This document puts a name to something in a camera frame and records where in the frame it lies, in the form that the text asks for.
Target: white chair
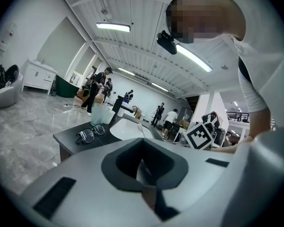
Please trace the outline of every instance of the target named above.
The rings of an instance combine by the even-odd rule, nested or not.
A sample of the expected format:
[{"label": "white chair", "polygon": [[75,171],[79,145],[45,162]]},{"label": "white chair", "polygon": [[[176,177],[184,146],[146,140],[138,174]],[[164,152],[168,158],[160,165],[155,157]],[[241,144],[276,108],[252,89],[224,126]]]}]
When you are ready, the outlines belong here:
[{"label": "white chair", "polygon": [[0,108],[12,106],[18,101],[22,80],[23,76],[19,73],[17,80],[10,87],[0,89]]}]

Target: marble floor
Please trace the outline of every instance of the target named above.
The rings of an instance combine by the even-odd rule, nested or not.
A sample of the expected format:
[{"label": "marble floor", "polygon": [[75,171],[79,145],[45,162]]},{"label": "marble floor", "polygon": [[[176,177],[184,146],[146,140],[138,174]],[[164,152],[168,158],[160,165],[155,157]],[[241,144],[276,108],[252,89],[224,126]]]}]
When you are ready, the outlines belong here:
[{"label": "marble floor", "polygon": [[0,109],[0,183],[17,194],[60,163],[59,144],[53,134],[86,123],[86,110],[78,98],[47,95],[28,88],[19,101]]}]

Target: glasses lens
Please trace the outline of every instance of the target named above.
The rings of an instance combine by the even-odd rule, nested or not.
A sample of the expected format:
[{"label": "glasses lens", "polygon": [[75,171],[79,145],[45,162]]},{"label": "glasses lens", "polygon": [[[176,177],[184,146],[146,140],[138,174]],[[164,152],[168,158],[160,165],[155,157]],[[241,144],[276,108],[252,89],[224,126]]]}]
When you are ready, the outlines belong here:
[{"label": "glasses lens", "polygon": [[104,130],[102,124],[97,124],[97,125],[95,125],[95,126],[94,126],[94,130],[95,130],[95,132],[96,132],[97,134],[99,134],[99,135],[102,135],[102,134],[105,133],[105,130]]},{"label": "glasses lens", "polygon": [[91,131],[91,129],[85,129],[81,131],[80,135],[86,143],[91,143],[95,139],[94,134]]}]

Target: person in black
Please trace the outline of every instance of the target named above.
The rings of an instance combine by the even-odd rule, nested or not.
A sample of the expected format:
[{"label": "person in black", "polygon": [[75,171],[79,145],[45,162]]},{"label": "person in black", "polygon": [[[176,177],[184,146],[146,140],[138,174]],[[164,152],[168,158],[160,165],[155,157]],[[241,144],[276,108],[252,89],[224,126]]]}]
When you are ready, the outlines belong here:
[{"label": "person in black", "polygon": [[129,103],[133,98],[133,90],[130,90],[128,93],[125,93],[124,95],[124,102]]},{"label": "person in black", "polygon": [[90,86],[89,98],[81,105],[82,108],[87,106],[87,114],[90,116],[91,107],[93,106],[95,97],[99,92],[99,89],[105,83],[106,76],[113,73],[111,67],[107,67],[104,72],[97,74]]},{"label": "person in black", "polygon": [[104,94],[104,102],[105,102],[105,99],[106,99],[106,97],[108,96],[110,96],[110,93],[111,93],[111,91],[113,90],[113,83],[112,83],[112,80],[111,80],[111,78],[108,78],[107,79],[107,82],[106,82],[106,88],[105,88],[105,90],[103,91],[103,94]]},{"label": "person in black", "polygon": [[153,121],[151,122],[151,125],[153,125],[153,127],[156,127],[158,121],[161,120],[162,114],[164,112],[164,103],[162,103],[161,105],[158,106],[155,117],[153,118]]}]

